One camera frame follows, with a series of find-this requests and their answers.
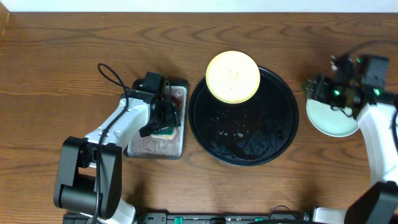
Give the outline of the light green plate with red stain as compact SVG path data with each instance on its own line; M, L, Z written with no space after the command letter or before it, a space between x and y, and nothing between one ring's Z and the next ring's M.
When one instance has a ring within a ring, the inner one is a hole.
M351 108L331 108L315 100L307 100L306 112L310 122L322 133L333 137L347 137L358 129L358 122L351 116Z

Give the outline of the green scouring sponge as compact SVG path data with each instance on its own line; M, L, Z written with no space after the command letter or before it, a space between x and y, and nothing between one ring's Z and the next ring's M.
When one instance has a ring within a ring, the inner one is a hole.
M175 134L175 128L167 128L162 129L158 133L155 133L154 136L158 138L171 138Z

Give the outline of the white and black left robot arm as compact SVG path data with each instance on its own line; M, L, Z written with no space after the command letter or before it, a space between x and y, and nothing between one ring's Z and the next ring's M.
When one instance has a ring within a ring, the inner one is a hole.
M182 81L143 79L125 88L106 121L63 142L55 206L83 215L82 223L133 223L136 209L121 198L122 156L180 158L187 95Z

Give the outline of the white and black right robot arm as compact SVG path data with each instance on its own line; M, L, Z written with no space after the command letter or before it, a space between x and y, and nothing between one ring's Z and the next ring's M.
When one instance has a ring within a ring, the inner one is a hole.
M308 223L389 223L397 210L397 94L385 91L389 59L333 58L334 77L303 84L312 125L332 137L363 135L371 187L348 209L314 208Z

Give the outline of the yellow round plate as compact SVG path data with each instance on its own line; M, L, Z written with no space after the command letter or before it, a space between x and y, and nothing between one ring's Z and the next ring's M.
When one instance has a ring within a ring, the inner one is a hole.
M259 88L257 63L247 54L226 51L215 56L206 69L206 85L218 100L238 104L250 99Z

